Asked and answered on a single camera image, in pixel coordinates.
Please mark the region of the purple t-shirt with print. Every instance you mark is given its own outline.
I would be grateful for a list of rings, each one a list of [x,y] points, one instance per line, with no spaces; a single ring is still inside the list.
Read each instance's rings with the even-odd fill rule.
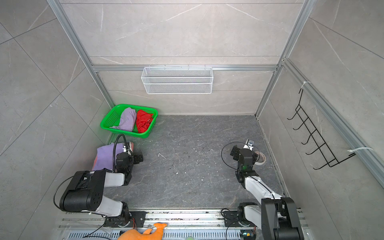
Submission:
[[[123,152],[123,144],[124,143],[118,143],[116,147],[116,156],[117,154],[120,154]],[[94,161],[94,165],[92,168],[92,171],[97,170],[113,170],[113,149],[114,144],[106,145],[97,148],[97,156]]]

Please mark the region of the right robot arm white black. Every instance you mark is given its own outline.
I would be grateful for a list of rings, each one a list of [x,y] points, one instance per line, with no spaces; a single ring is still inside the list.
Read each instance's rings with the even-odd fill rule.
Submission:
[[[258,154],[253,147],[233,146],[230,155],[238,162],[235,174],[238,182],[258,201],[242,203],[238,207],[238,219],[252,223],[262,230],[265,240],[303,240],[304,234],[297,207],[293,199],[275,193],[253,170]]]

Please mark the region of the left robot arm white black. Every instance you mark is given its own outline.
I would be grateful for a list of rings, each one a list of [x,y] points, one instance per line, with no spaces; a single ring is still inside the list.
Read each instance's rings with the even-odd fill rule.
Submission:
[[[106,219],[112,228],[133,227],[142,221],[145,212],[131,213],[128,204],[104,196],[104,189],[127,186],[132,179],[133,166],[143,161],[141,153],[117,154],[115,172],[108,169],[78,171],[70,178],[56,207],[68,213],[90,213]]]

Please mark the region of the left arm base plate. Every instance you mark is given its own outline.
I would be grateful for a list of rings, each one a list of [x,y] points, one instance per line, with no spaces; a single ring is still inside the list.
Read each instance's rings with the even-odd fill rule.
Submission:
[[[134,211],[122,213],[118,217],[107,217],[104,227],[110,228],[142,228],[146,220],[147,212]]]

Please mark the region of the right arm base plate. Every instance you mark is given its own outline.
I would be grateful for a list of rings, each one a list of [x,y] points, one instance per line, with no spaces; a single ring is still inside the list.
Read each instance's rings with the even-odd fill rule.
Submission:
[[[241,222],[238,218],[237,211],[230,211],[228,209],[221,210],[221,216],[224,219],[225,227],[249,227],[251,224]]]

